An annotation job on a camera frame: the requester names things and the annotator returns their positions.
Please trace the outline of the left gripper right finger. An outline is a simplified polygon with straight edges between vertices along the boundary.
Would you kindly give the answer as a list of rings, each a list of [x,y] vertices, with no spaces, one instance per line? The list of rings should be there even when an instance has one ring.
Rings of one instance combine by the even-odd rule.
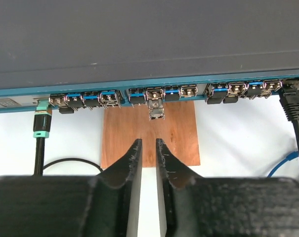
[[[299,237],[299,182],[205,178],[156,140],[163,237]]]

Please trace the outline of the black transceiver plug slanted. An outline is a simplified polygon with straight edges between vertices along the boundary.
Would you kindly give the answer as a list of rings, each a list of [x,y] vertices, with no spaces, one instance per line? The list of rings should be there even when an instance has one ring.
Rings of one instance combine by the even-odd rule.
[[[165,111],[163,106],[164,91],[161,88],[149,88],[146,90],[149,119],[164,119]]]

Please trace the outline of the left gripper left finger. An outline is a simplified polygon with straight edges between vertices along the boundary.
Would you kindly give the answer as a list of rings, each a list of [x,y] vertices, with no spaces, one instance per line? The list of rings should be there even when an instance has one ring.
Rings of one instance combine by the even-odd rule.
[[[95,176],[0,176],[0,237],[135,237],[142,141]]]

